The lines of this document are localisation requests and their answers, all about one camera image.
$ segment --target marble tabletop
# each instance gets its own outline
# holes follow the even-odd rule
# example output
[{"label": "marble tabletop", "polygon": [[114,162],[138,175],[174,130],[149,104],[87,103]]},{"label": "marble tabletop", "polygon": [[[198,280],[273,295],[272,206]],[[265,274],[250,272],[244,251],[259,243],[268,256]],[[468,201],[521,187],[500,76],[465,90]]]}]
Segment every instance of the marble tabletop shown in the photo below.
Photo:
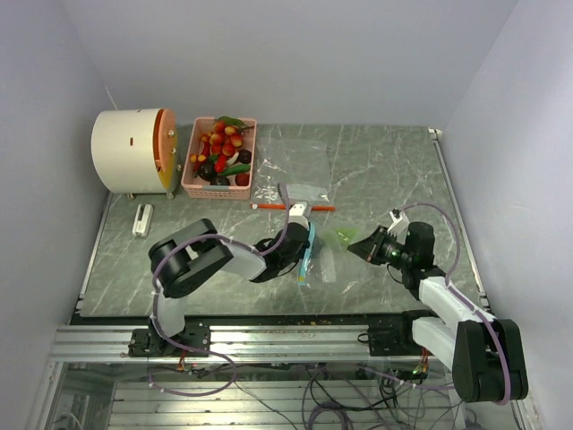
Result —
[{"label": "marble tabletop", "polygon": [[[179,154],[186,153],[190,125],[178,127]],[[388,226],[388,212],[407,202],[433,202],[454,216],[431,136],[423,127],[383,125],[259,125],[258,147],[276,140],[303,139],[326,143],[331,174],[328,197],[334,212],[313,212],[311,221],[328,235],[340,228],[372,231]],[[255,168],[261,167],[257,157]],[[140,203],[154,206],[147,237],[133,237],[133,217]],[[436,263],[453,261],[453,236],[439,213],[413,208],[410,220],[434,226]],[[281,211],[254,211],[247,201],[191,199],[179,189],[174,200],[165,195],[139,195],[130,202],[113,195],[82,304],[83,316],[147,315],[151,310],[149,248],[200,218],[218,231],[254,244],[274,237],[283,227]],[[462,256],[452,280],[472,301],[478,289],[462,244]],[[364,314],[423,308],[383,267],[354,255],[335,254],[334,282],[309,275],[299,287],[296,271],[261,284],[220,272],[188,299],[188,314]]]}]

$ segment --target fake fruit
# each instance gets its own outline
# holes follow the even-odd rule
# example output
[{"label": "fake fruit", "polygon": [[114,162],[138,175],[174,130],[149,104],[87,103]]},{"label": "fake fruit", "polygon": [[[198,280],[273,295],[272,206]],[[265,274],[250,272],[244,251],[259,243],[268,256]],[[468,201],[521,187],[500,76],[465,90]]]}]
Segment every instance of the fake fruit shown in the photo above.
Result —
[{"label": "fake fruit", "polygon": [[203,180],[209,182],[212,178],[217,175],[213,164],[210,161],[205,161],[197,169],[197,175]]},{"label": "fake fruit", "polygon": [[231,143],[234,147],[240,148],[243,146],[243,137],[240,134],[234,134],[231,136]]},{"label": "fake fruit", "polygon": [[221,145],[211,145],[211,155],[219,155],[221,153]]},{"label": "fake fruit", "polygon": [[231,166],[230,168],[226,168],[225,171],[223,173],[221,173],[222,176],[232,176],[232,175],[238,175],[239,173],[247,173],[251,171],[251,165],[250,164],[235,164],[234,166]]},{"label": "fake fruit", "polygon": [[235,176],[235,184],[237,184],[237,186],[247,186],[250,180],[251,177],[248,173],[239,173]]},{"label": "fake fruit", "polygon": [[231,185],[231,181],[229,181],[226,177],[224,176],[215,176],[213,177],[213,179],[211,179],[210,182],[211,185],[226,185],[229,186]]},{"label": "fake fruit", "polygon": [[225,140],[225,136],[222,133],[214,133],[209,138],[209,143],[211,145],[222,145]]},{"label": "fake fruit", "polygon": [[223,145],[222,151],[228,157],[233,157],[236,152],[236,148],[231,143],[225,143]]},{"label": "fake fruit", "polygon": [[237,134],[237,133],[239,133],[239,132],[234,125],[228,125],[227,127],[225,127],[225,134],[227,136],[232,136],[232,135]]},{"label": "fake fruit", "polygon": [[199,168],[201,167],[201,165],[203,164],[208,155],[209,155],[209,144],[203,143],[203,151],[201,152],[201,155],[197,156],[197,161],[195,161],[195,166],[193,166],[193,172],[195,172],[195,175],[197,175]]},{"label": "fake fruit", "polygon": [[213,125],[213,131],[215,133],[223,133],[224,130],[225,130],[225,123],[223,121],[217,121]]},{"label": "fake fruit", "polygon": [[239,151],[239,163],[249,164],[252,160],[252,152],[249,150]]}]

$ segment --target gray wall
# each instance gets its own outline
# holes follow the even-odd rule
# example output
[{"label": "gray wall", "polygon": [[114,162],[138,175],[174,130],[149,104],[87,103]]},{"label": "gray wall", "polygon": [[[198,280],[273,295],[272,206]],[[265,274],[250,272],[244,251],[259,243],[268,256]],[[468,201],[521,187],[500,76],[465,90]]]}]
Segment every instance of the gray wall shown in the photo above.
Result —
[{"label": "gray wall", "polygon": [[110,108],[59,1],[0,5],[0,417],[24,428],[80,290],[105,189],[90,158]]},{"label": "gray wall", "polygon": [[518,4],[444,131],[483,283],[520,325],[547,429],[571,428],[573,3]]},{"label": "gray wall", "polygon": [[119,108],[443,127],[516,0],[64,0]]}]

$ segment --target plastic basket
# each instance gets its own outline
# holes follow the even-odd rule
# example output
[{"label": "plastic basket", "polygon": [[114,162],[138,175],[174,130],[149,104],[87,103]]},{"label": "plastic basket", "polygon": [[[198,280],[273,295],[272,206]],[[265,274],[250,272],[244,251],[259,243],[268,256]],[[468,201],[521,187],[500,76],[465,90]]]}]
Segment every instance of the plastic basket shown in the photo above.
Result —
[{"label": "plastic basket", "polygon": [[[237,185],[210,185],[208,182],[203,181],[200,177],[193,177],[193,166],[189,161],[191,154],[200,154],[202,150],[202,142],[199,137],[203,133],[212,130],[215,122],[214,116],[200,116],[195,119],[193,131],[191,133],[191,140],[189,141],[189,150],[185,158],[185,167],[183,170],[183,177],[181,178],[181,186],[189,194],[189,197],[196,199],[227,199],[227,200],[249,200],[251,197],[252,185],[252,167],[254,165],[254,147],[257,137],[257,121],[252,118],[240,118],[247,125],[253,128],[247,130],[243,134],[243,146],[241,149],[249,150],[252,153],[251,170],[249,171],[249,184],[247,186]],[[235,176],[229,176],[231,184],[235,182]]]}]

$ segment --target red chili pepper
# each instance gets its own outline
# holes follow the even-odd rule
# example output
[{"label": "red chili pepper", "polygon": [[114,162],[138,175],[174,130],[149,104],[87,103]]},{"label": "red chili pepper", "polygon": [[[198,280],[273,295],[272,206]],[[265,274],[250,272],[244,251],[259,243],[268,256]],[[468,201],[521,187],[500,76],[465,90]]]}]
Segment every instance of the red chili pepper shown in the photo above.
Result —
[{"label": "red chili pepper", "polygon": [[221,154],[218,156],[217,162],[215,163],[215,171],[217,173],[221,173],[223,170],[225,170],[225,167],[227,165],[227,160],[228,156],[225,154]]},{"label": "red chili pepper", "polygon": [[[204,155],[206,158],[209,156],[209,143],[208,142],[204,142],[203,143],[203,151],[201,153],[201,155]],[[204,161],[195,161],[195,167],[193,168],[193,172],[196,172],[197,169],[200,167],[201,164],[203,164],[205,162]]]}]

